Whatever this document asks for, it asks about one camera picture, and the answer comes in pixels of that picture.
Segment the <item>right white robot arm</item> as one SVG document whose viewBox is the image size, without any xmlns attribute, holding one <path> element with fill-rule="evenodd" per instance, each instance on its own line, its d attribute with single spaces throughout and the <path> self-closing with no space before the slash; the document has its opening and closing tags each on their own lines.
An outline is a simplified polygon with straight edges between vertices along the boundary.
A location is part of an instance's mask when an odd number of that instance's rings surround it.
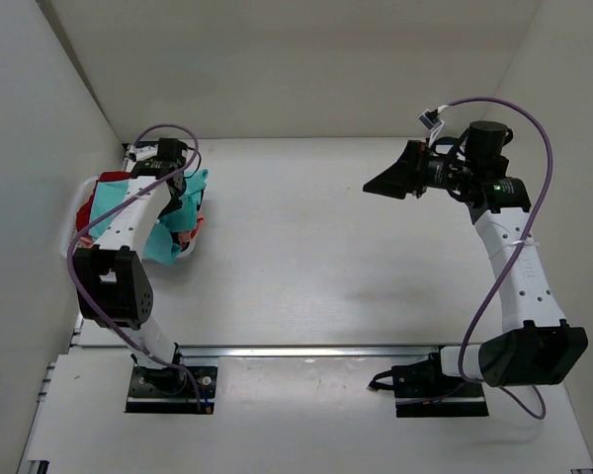
<svg viewBox="0 0 593 474">
<path fill-rule="evenodd" d="M 444 347 L 423 371 L 424 386 L 446 395 L 460 377 L 492 387 L 557 385 L 588 346 L 556 303 L 531 232 L 534 209 L 525 184 L 508 176 L 502 150 L 512 130 L 496 121 L 472 122 L 446 153 L 409 141 L 389 168 L 363 186 L 366 193 L 403 199 L 429 189 L 464 203 L 480 237 L 502 314 L 500 335 L 473 345 Z"/>
</svg>

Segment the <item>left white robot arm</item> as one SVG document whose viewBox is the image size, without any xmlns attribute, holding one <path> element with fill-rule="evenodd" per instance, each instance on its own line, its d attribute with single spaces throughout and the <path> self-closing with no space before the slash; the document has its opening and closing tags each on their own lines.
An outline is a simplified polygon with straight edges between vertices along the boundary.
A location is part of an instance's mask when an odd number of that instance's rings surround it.
<svg viewBox="0 0 593 474">
<path fill-rule="evenodd" d="M 196 389 L 197 382 L 152 316 L 142 258 L 155 224 L 182 207 L 184 173 L 197 153 L 179 139 L 159 139 L 134 162 L 121 202 L 86 224 L 68 247 L 81 315 L 123 340 L 140 377 L 168 396 Z"/>
</svg>

